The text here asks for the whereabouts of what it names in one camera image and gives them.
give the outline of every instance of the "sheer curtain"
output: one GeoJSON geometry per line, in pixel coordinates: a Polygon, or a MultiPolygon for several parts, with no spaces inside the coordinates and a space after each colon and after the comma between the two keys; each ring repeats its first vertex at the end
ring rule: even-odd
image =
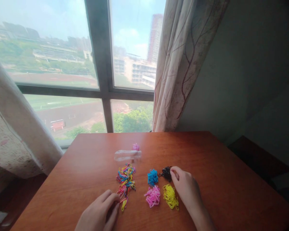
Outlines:
{"type": "Polygon", "coordinates": [[[61,148],[0,65],[0,191],[14,178],[49,174],[61,148]]]}
{"type": "Polygon", "coordinates": [[[174,131],[228,0],[167,0],[155,80],[153,132],[174,131]]]}

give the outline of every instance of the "sky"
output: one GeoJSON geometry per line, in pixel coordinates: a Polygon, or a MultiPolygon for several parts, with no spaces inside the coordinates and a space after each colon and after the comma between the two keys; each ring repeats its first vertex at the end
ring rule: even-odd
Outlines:
{"type": "MultiPolygon", "coordinates": [[[[166,0],[110,0],[112,42],[146,59],[152,15],[166,0]]],[[[37,30],[42,38],[88,37],[84,0],[0,0],[3,21],[37,30]]]]}

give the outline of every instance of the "clear plastic container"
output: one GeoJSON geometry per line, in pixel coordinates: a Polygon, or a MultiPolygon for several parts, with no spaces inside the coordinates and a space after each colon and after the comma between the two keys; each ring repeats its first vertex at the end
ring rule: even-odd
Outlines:
{"type": "Polygon", "coordinates": [[[141,151],[119,150],[115,152],[115,161],[136,160],[141,158],[141,151]]]}

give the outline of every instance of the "window pane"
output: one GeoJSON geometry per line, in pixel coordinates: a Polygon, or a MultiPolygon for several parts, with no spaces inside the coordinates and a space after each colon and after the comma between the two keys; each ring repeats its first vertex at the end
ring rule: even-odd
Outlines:
{"type": "Polygon", "coordinates": [[[165,2],[110,1],[115,87],[154,89],[165,2]]]}
{"type": "Polygon", "coordinates": [[[55,140],[74,139],[79,133],[105,133],[101,99],[24,95],[55,140]]]}
{"type": "Polygon", "coordinates": [[[98,89],[84,0],[0,0],[0,62],[16,82],[98,89]]]}
{"type": "Polygon", "coordinates": [[[115,133],[152,130],[153,102],[110,100],[115,133]]]}

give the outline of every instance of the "window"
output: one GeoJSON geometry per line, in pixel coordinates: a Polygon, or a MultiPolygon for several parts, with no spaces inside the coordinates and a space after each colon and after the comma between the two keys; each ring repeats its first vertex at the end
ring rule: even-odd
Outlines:
{"type": "Polygon", "coordinates": [[[58,143],[149,132],[164,8],[165,0],[1,0],[0,62],[58,143]]]}
{"type": "Polygon", "coordinates": [[[110,2],[112,59],[125,61],[114,69],[116,87],[154,89],[164,9],[164,0],[110,2]]]}

